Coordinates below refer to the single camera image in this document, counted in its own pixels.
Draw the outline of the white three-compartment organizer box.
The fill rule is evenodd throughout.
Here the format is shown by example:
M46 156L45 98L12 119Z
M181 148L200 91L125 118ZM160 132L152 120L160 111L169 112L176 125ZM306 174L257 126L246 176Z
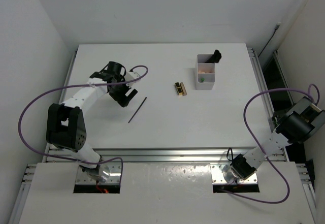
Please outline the white three-compartment organizer box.
M214 63L204 63L206 56L209 54L198 54L197 62L195 66L195 81L197 90L212 90L215 84L215 64ZM213 74L199 74L198 70L208 69L214 70ZM200 82L201 78L205 78L203 83Z

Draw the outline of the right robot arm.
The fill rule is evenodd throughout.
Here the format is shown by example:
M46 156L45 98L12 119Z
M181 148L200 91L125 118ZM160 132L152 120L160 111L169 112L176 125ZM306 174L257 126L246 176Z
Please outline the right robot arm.
M261 166L265 159L277 150L295 143L303 143L324 125L324 110L303 97L279 121L271 136L261 147L239 154L223 169L228 182L245 180Z

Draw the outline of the black gold lipstick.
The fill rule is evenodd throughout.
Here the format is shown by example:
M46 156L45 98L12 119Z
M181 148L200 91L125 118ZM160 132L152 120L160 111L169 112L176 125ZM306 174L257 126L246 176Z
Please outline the black gold lipstick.
M181 85L179 82L175 82L175 88L176 88L176 93L177 95L183 95L183 90L181 88Z

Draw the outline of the black thin pencil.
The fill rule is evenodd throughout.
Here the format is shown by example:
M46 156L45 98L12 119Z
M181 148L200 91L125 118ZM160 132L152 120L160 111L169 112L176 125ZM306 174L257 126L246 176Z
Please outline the black thin pencil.
M147 100L147 97L145 97L145 98L143 99L143 101L141 102L141 104L139 105L139 107L136 109L136 111L134 112L134 114L132 115L132 117L130 118L130 120L128 121L128 123L130 123L130 122L133 120L133 118L134 118L135 115L139 112L139 110L140 110L141 107L144 105L144 103L146 102L146 100Z

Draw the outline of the rose gold lipstick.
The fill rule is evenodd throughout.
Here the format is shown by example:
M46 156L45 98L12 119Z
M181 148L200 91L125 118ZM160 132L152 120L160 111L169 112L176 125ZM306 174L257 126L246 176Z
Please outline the rose gold lipstick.
M187 91L186 91L186 88L185 88L183 82L180 83L180 87L181 87L181 90L182 90L182 95L183 96L186 96L187 95Z

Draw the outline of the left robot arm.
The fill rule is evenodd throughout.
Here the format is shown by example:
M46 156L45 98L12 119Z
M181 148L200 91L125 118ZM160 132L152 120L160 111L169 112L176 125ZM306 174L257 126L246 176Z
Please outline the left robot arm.
M91 178L99 180L104 171L98 163L101 156L87 143L85 113L102 96L108 94L121 107L126 107L137 94L132 85L140 75L117 62L109 62L103 69L94 72L71 98L61 104L52 104L48 109L46 141L68 151L78 160L81 169Z

